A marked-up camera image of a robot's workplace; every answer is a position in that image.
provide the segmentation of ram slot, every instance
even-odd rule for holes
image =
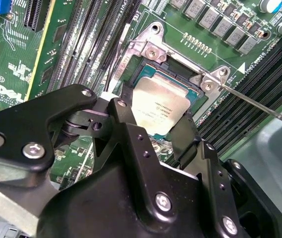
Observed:
[[[100,84],[106,74],[106,71],[108,70],[110,64],[115,58],[117,43],[121,37],[125,24],[131,23],[141,3],[142,0],[135,0],[131,1],[126,6],[125,12],[123,13],[120,22],[117,26],[117,31],[115,32],[116,35],[112,38],[113,40],[111,40],[109,43],[109,50],[103,55],[103,58],[101,59],[99,67],[97,69],[97,73],[92,77],[91,82],[93,82],[93,85],[91,86],[91,88],[94,91],[96,91],[100,87]]]
[[[83,82],[83,84],[88,84],[88,87],[91,87],[93,83],[91,82],[91,75],[96,73],[96,68],[92,67],[95,67],[95,65],[99,63],[100,57],[105,53],[105,50],[108,47],[109,39],[113,36],[114,31],[116,31],[116,27],[121,17],[119,11],[121,10],[123,2],[123,0],[115,1],[112,5],[111,13],[107,17],[104,27],[102,28],[91,53],[90,63],[87,66],[87,70],[83,74],[78,75],[80,77],[80,81]]]
[[[75,71],[72,74],[72,80],[70,82],[71,84],[79,82],[80,75],[84,71],[87,62],[90,59],[95,43],[100,36],[100,32],[104,27],[105,21],[108,18],[110,11],[112,10],[112,3],[113,1],[108,1],[106,8],[102,11],[102,17],[97,17],[93,22],[91,22],[89,36],[86,38],[85,44],[78,54],[78,61]]]

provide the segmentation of expansion slot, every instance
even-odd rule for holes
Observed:
[[[70,31],[66,36],[66,40],[63,42],[58,63],[55,66],[55,71],[53,72],[47,92],[53,91],[57,82],[57,88],[61,87],[61,79],[63,79],[67,73],[71,57],[78,43],[79,34],[77,34],[77,32],[81,31],[90,6],[91,0],[88,0],[88,2],[86,0],[77,1],[74,10],[75,13],[69,27]]]
[[[97,60],[100,60],[98,58],[102,56],[104,50],[108,47],[109,42],[107,41],[113,36],[113,32],[117,27],[118,18],[120,17],[118,13],[120,11],[120,7],[122,6],[122,4],[123,4],[123,0],[120,0],[120,1],[115,1],[114,5],[112,5],[111,13],[107,17],[104,27],[102,28],[100,36],[98,37],[98,40],[91,53],[90,63],[88,64],[86,72],[83,75],[81,75],[81,77],[83,76],[83,79],[80,79],[80,81],[89,82],[89,74],[91,73],[92,66],[96,62],[98,62]]]
[[[103,13],[103,16],[101,19],[95,19],[95,21],[93,22],[94,24],[92,24],[91,26],[94,27],[93,31],[92,31],[92,36],[89,36],[89,38],[86,40],[85,42],[85,46],[83,47],[83,49],[81,49],[80,53],[78,54],[80,56],[80,60],[79,63],[77,63],[76,65],[76,71],[74,72],[73,76],[72,76],[72,82],[71,83],[78,83],[79,79],[80,79],[80,75],[82,74],[82,72],[84,71],[87,62],[91,56],[92,50],[95,46],[95,43],[100,35],[101,30],[104,27],[105,24],[105,20],[108,17],[109,11],[112,8],[112,3],[113,1],[108,1],[107,3],[107,7]]]
[[[29,0],[26,7],[24,26],[34,32],[41,31],[45,25],[50,0]]]
[[[112,61],[115,60],[116,48],[117,48],[116,43],[119,41],[121,37],[125,23],[131,23],[141,3],[142,3],[142,0],[136,0],[136,1],[130,2],[130,5],[126,6],[126,11],[123,13],[120,23],[118,24],[116,36],[113,37],[113,40],[110,42],[111,47],[109,47],[109,50],[104,54],[102,60],[100,61],[99,67],[97,69],[97,73],[92,77],[91,81],[94,82],[94,84],[92,85],[93,90],[96,90],[99,88],[106,74],[107,69],[109,68]]]
[[[269,52],[236,89],[273,110],[282,105],[282,49],[276,47]],[[229,94],[198,130],[222,155],[267,116]]]
[[[91,33],[92,27],[94,25],[96,25],[97,16],[98,16],[98,13],[100,11],[102,2],[103,2],[102,0],[94,1],[93,4],[92,4],[92,7],[89,8],[89,11],[88,11],[88,14],[87,14],[88,19],[86,20],[83,31],[80,34],[78,46],[76,47],[74,55],[71,58],[71,61],[70,61],[71,63],[70,63],[70,67],[67,71],[67,75],[64,79],[62,79],[61,87],[65,87],[65,86],[68,86],[68,85],[73,83],[73,82],[71,82],[71,80],[75,76],[74,71],[77,68],[78,59],[81,57],[82,51],[86,48],[84,46],[86,46],[87,41],[89,41],[88,40],[88,34]]]
[[[261,67],[257,67],[256,69],[253,70],[252,75],[254,75],[254,77],[252,78],[252,80],[249,80],[248,83],[246,83],[247,80],[242,80],[237,87],[235,88],[235,90],[246,94],[247,92],[249,92],[254,85],[272,68],[276,65],[276,63],[278,61],[281,60],[282,58],[282,51],[278,51],[278,52],[270,52],[269,55],[267,56],[268,58],[270,58],[271,60],[268,60],[267,64],[261,66]],[[225,99],[225,102],[221,103],[221,109],[223,112],[226,111],[230,111],[231,108],[237,103],[237,101],[235,100],[236,97],[233,95],[228,95]],[[218,116],[218,120],[222,120],[222,117],[225,116],[225,114],[223,115],[217,115]],[[199,127],[199,132],[203,133],[203,134],[209,134],[210,131],[214,131],[215,128],[217,128],[219,125],[218,124],[210,124],[209,126],[205,126],[206,125],[206,121]]]

